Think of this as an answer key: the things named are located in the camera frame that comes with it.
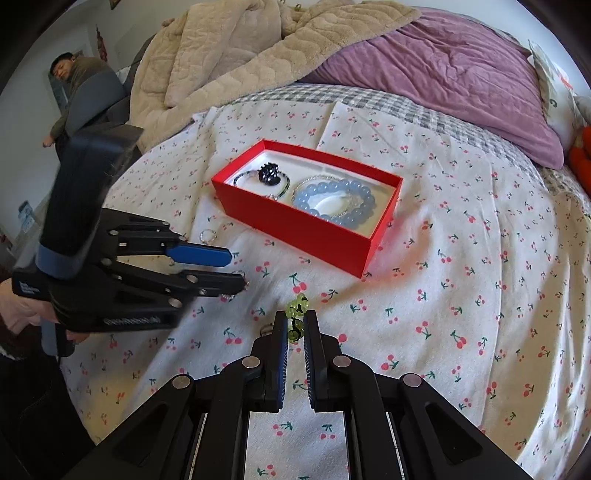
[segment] bedsheet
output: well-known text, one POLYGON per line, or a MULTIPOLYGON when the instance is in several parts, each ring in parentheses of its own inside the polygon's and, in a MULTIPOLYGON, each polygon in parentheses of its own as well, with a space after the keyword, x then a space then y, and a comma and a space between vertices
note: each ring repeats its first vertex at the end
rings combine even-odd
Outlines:
MULTIPOLYGON (((227 270, 250 285, 230 302, 196 301, 174 331, 92 335, 65 359, 97 442, 171 376, 216 374, 247 355, 305 291, 344 353, 383 374, 419 373, 536 480, 568 470, 591 426, 591 228, 575 196, 553 196, 508 142, 394 95, 294 87, 194 119, 128 170, 106 205, 166 219, 192 241, 215 230, 233 254, 227 270), (260 138, 403 176, 363 279, 224 215, 210 178, 260 138)), ((252 416, 246 478, 345 479, 344 441, 339 414, 310 410, 303 346, 291 346, 284 409, 252 416)))

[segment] tan fleece blanket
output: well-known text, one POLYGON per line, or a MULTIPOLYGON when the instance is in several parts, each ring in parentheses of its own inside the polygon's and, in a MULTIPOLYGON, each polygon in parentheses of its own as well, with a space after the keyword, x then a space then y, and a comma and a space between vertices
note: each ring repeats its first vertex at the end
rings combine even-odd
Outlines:
POLYGON ((305 11, 277 0, 193 5, 156 34, 136 72, 129 123, 144 129, 138 146, 149 150, 194 113, 295 82, 341 48, 420 15, 394 1, 320 0, 305 11))

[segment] human hand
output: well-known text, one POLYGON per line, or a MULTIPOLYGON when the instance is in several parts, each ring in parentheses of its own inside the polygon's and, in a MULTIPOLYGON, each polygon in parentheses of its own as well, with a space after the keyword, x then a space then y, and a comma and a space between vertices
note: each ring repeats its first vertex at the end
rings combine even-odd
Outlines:
MULTIPOLYGON (((0 315, 8 330, 14 335, 21 333, 27 325, 41 325, 41 319, 59 323, 51 303, 15 295, 12 292, 10 278, 0 284, 0 315)), ((74 333, 68 330, 66 338, 79 343, 88 338, 88 333, 74 333)))
POLYGON ((55 140, 53 140, 53 137, 51 135, 47 135, 44 139, 43 139, 43 146, 45 148, 52 146, 55 143, 55 140))

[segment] purple pillow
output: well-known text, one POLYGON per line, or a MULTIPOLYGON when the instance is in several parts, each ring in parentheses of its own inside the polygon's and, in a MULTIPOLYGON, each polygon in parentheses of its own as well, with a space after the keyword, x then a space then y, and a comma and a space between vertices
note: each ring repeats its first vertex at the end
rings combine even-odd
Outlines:
POLYGON ((301 81, 403 95, 486 128, 539 165, 561 168, 563 149, 544 118, 530 51, 466 17, 421 11, 399 30, 343 48, 301 81))

